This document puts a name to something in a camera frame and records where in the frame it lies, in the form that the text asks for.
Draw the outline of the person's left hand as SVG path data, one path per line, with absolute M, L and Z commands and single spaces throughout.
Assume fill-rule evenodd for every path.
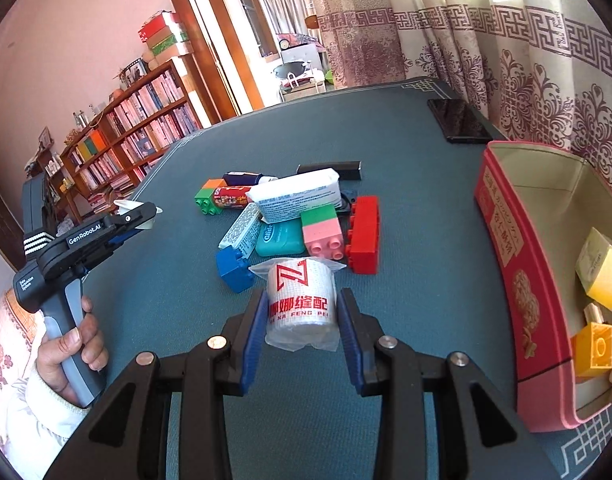
M 63 334 L 56 331 L 52 318 L 45 318 L 46 334 L 41 339 L 36 359 L 36 370 L 44 383 L 61 398 L 81 408 L 89 401 L 84 400 L 80 380 L 72 382 L 67 377 L 64 362 L 79 358 L 93 373 L 99 373 L 108 365 L 108 349 L 92 310 L 91 300 L 82 296 L 82 322 Z

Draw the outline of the floral white sleeve forearm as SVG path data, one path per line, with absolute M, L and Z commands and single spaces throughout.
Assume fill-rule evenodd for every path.
M 41 479 L 88 415 L 39 377 L 44 317 L 29 314 L 10 290 L 0 297 L 0 451 L 23 479 Z

